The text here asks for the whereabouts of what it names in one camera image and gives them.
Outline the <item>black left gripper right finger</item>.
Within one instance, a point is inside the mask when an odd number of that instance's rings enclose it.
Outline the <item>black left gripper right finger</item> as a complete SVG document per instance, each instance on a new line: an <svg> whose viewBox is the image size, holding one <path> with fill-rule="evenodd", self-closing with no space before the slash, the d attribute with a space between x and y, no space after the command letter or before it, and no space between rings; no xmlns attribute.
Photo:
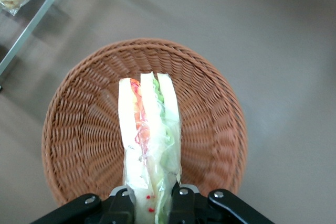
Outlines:
<svg viewBox="0 0 336 224"><path fill-rule="evenodd" d="M172 190L169 223L203 223L195 210L196 194L199 193L195 185L176 183Z"/></svg>

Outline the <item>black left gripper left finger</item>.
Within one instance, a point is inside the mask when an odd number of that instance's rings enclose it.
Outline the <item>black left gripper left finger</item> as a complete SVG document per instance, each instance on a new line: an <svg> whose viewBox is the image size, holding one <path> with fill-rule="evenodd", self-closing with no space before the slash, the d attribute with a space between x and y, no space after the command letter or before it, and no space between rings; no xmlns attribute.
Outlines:
<svg viewBox="0 0 336 224"><path fill-rule="evenodd" d="M131 201L133 191L127 186L113 189L102 202L102 215L99 223L132 224L135 220L135 207Z"/></svg>

